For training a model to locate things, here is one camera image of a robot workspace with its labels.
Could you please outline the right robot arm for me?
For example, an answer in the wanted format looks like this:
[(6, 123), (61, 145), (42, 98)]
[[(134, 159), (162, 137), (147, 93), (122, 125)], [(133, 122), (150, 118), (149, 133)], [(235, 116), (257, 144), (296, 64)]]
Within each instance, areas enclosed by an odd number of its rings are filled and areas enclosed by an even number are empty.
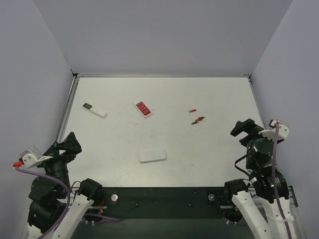
[(285, 177), (277, 169), (277, 146), (289, 135), (290, 127), (280, 120), (271, 120), (264, 129), (254, 120), (238, 121), (232, 136), (241, 133), (239, 140), (246, 154), (237, 159), (246, 161), (246, 168), (237, 170), (248, 176), (225, 182), (226, 196), (239, 209), (254, 238), (295, 239), (294, 217), (290, 211), (290, 193)]

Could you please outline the white grey-faced remote control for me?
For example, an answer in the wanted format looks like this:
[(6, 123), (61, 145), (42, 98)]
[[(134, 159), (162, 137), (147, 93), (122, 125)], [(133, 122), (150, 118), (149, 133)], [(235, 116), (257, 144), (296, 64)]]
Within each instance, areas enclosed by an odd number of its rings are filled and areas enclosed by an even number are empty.
[(143, 151), (140, 153), (139, 159), (140, 163), (151, 163), (165, 161), (167, 159), (167, 155), (164, 149)]

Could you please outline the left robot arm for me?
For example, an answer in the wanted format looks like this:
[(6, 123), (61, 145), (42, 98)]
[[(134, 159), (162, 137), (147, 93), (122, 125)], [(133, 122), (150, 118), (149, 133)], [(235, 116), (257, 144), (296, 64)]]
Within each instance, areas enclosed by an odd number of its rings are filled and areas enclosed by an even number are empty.
[(102, 185), (92, 179), (80, 183), (75, 198), (67, 164), (82, 151), (75, 133), (62, 142), (53, 143), (43, 154), (30, 147), (24, 156), (26, 168), (43, 168), (31, 185), (32, 200), (28, 213), (28, 233), (31, 239), (69, 239), (91, 205), (102, 200)]

